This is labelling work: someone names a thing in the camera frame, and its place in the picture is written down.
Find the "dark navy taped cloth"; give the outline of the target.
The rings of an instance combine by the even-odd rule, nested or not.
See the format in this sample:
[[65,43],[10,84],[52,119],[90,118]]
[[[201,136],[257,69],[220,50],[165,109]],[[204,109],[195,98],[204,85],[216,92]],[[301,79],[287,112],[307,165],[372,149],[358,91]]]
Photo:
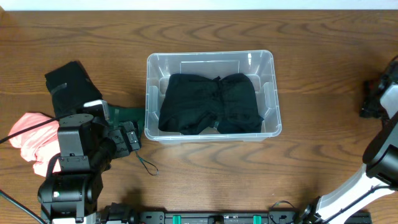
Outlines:
[[221,134],[260,133],[263,120],[259,115],[225,116],[218,122],[217,131]]

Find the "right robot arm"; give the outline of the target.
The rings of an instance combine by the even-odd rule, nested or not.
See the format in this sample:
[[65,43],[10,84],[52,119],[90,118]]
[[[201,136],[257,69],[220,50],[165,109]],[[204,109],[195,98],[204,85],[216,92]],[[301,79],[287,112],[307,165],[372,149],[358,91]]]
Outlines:
[[397,192],[397,57],[378,80],[364,82],[362,118],[382,121],[364,151],[359,170],[336,190],[315,199],[294,223],[359,223],[358,211]]

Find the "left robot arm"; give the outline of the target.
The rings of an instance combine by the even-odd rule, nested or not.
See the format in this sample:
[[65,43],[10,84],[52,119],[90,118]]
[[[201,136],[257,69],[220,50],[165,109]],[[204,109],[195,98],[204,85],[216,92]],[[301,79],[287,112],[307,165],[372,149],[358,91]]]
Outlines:
[[41,218],[45,223],[128,223],[128,209],[119,205],[98,211],[103,189],[102,173],[111,161],[140,149],[139,129],[135,121],[115,122],[92,114],[73,114],[59,121],[57,131],[60,153],[50,164],[60,171],[47,171],[39,187]]

